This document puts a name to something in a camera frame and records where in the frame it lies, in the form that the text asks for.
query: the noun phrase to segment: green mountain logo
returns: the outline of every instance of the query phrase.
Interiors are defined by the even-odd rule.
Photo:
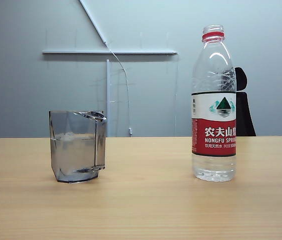
[[[235,111],[235,105],[232,101],[228,101],[226,97],[219,101],[215,101],[213,105],[210,106],[210,112],[219,114],[220,116],[226,118],[231,112]]]
[[[227,101],[226,97],[219,103],[216,109],[231,109],[229,102]]]

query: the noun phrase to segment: black chair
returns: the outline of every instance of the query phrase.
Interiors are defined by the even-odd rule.
[[[240,67],[235,68],[235,73],[238,91],[236,92],[236,136],[256,136],[247,94],[242,91],[247,86],[247,77]]]

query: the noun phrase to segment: clear glass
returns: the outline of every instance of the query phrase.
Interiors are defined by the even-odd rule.
[[[95,111],[50,111],[51,164],[58,182],[98,177],[105,168],[106,118]]]
[[[223,26],[211,25],[203,34],[223,32]],[[203,39],[201,51],[193,71],[193,93],[235,91],[236,75],[232,60],[224,45],[224,37]],[[193,172],[200,179],[214,182],[231,180],[236,172],[236,156],[212,157],[192,154]]]

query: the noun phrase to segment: red label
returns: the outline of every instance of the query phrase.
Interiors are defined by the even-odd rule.
[[[192,153],[213,157],[236,154],[236,120],[192,119]]]

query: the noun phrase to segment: glass cup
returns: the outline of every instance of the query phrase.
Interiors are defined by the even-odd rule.
[[[49,111],[51,163],[58,182],[98,177],[105,168],[106,117],[98,111]]]

